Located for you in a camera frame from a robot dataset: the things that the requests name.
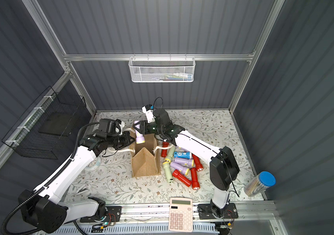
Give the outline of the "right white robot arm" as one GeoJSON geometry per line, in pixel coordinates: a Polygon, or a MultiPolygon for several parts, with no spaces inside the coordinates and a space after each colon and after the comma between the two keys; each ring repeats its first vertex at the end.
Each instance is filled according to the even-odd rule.
{"type": "Polygon", "coordinates": [[[212,146],[189,133],[177,124],[157,125],[146,120],[133,124],[140,134],[155,134],[167,142],[187,150],[209,166],[210,180],[214,185],[212,207],[221,210],[229,202],[229,191],[233,181],[240,172],[232,150],[212,146]]]}

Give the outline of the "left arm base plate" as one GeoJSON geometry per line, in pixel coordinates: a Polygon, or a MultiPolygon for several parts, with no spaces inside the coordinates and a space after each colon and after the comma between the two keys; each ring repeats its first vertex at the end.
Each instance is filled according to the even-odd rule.
{"type": "Polygon", "coordinates": [[[120,221],[122,215],[121,206],[106,206],[99,210],[95,215],[90,217],[83,217],[79,221],[81,223],[116,223],[120,221]]]}

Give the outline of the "brown jute tote bag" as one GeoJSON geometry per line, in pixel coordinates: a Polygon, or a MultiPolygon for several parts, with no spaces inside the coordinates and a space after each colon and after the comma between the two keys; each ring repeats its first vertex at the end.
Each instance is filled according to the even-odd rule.
{"type": "Polygon", "coordinates": [[[161,174],[161,148],[153,134],[144,135],[145,142],[132,143],[117,152],[125,153],[130,157],[132,177],[157,176],[161,174]]]}

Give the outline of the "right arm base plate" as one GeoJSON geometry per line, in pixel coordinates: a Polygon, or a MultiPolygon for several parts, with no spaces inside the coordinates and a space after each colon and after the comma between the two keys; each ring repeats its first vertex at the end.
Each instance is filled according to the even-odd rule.
{"type": "Polygon", "coordinates": [[[224,208],[220,209],[213,203],[199,204],[197,206],[199,218],[205,219],[230,219],[238,218],[238,212],[234,203],[227,203],[224,208]]]}

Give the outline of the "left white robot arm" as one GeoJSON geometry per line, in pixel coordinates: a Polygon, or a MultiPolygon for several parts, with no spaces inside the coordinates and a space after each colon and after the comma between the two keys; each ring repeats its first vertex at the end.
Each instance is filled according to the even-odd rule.
{"type": "Polygon", "coordinates": [[[23,220],[38,231],[53,233],[62,224],[83,217],[105,219],[105,202],[97,197],[90,196],[76,203],[63,203],[61,199],[71,183],[104,150],[113,148],[119,152],[134,142],[135,138],[128,131],[115,137],[83,137],[76,151],[48,179],[34,190],[21,193],[19,210],[23,220]]]}

